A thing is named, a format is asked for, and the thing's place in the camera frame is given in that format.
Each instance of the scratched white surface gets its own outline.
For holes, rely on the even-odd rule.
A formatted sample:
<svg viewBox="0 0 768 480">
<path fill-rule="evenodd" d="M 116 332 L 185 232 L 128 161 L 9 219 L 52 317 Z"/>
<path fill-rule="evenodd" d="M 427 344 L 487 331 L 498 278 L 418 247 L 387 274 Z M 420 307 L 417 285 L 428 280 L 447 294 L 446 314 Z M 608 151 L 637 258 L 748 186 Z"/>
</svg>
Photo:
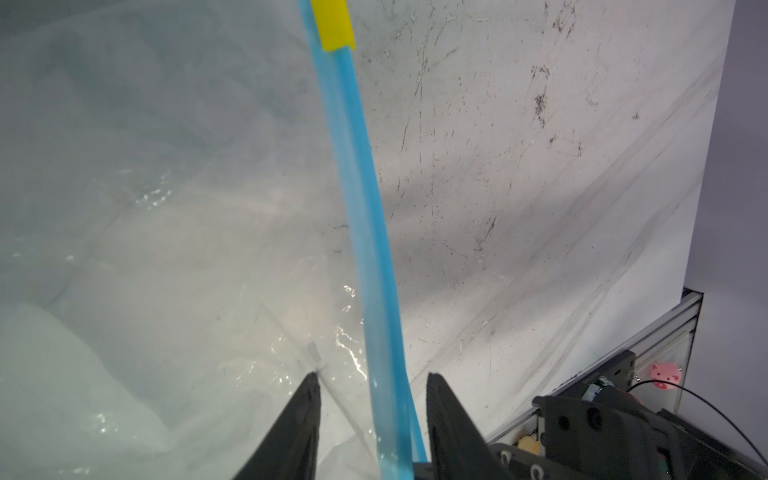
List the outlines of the scratched white surface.
<svg viewBox="0 0 768 480">
<path fill-rule="evenodd" d="M 733 1 L 350 8 L 416 405 L 488 434 L 679 301 Z"/>
<path fill-rule="evenodd" d="M 251 375 L 254 349 L 307 325 L 349 370 L 336 393 L 362 392 L 323 397 L 341 426 L 321 455 L 367 442 L 323 471 L 371 460 L 364 352 L 336 329 L 359 341 L 343 215 L 312 162 L 329 158 L 323 114 L 295 8 L 274 5 L 277 40 L 263 5 L 237 0 L 3 4 L 0 320 L 60 336 L 50 355 L 155 440 L 86 425 L 61 473 L 68 451 L 33 455 L 30 430 L 6 470 L 219 478 L 290 391 L 272 364 Z M 436 371 L 488 434 L 679 300 L 733 0 L 349 7 L 422 425 Z M 265 304 L 283 322 L 268 335 Z M 304 347 L 286 347 L 291 375 L 322 366 Z M 72 385 L 57 388 L 87 410 Z"/>
</svg>

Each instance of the blue plastic strip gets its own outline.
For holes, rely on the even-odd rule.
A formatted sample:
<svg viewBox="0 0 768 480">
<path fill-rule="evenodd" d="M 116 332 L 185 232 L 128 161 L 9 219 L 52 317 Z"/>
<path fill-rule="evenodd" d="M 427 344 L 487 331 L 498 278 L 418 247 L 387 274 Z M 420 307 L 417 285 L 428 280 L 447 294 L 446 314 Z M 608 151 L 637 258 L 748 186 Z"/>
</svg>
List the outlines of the blue plastic strip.
<svg viewBox="0 0 768 480">
<path fill-rule="evenodd" d="M 299 10 L 326 108 L 357 264 L 379 467 L 384 480 L 412 480 L 414 456 L 425 461 L 426 453 L 406 374 L 395 272 L 352 54 L 349 47 L 324 52 L 310 0 L 299 0 Z"/>
</svg>

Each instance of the white surface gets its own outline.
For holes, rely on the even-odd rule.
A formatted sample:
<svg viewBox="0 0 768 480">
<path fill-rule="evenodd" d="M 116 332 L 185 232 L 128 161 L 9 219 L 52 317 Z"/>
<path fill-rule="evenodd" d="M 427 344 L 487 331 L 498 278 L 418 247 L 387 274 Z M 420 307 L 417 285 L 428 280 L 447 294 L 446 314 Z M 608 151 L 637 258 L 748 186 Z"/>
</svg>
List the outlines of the white surface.
<svg viewBox="0 0 768 480">
<path fill-rule="evenodd" d="M 488 434 L 678 303 L 733 2 L 350 8 L 417 409 Z"/>
</svg>

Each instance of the plastic bag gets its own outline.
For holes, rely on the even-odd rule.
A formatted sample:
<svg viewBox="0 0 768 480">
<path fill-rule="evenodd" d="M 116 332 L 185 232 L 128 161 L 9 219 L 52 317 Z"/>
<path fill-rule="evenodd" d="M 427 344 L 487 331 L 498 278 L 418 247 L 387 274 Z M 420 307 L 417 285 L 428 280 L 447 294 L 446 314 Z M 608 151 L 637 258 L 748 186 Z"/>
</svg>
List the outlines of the plastic bag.
<svg viewBox="0 0 768 480">
<path fill-rule="evenodd" d="M 320 478 L 378 476 L 295 4 L 122 2 L 33 27 L 0 43 L 0 472 L 228 478 L 317 369 Z"/>
</svg>

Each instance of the yellow tape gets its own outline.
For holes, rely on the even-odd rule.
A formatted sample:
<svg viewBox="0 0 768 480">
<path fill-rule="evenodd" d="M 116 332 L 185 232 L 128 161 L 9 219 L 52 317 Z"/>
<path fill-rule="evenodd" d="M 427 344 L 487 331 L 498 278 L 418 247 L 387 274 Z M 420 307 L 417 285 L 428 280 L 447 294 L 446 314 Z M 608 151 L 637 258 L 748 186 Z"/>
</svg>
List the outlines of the yellow tape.
<svg viewBox="0 0 768 480">
<path fill-rule="evenodd" d="M 324 51 L 334 51 L 347 45 L 355 49 L 355 35 L 346 9 L 346 0 L 310 0 L 315 23 Z"/>
</svg>

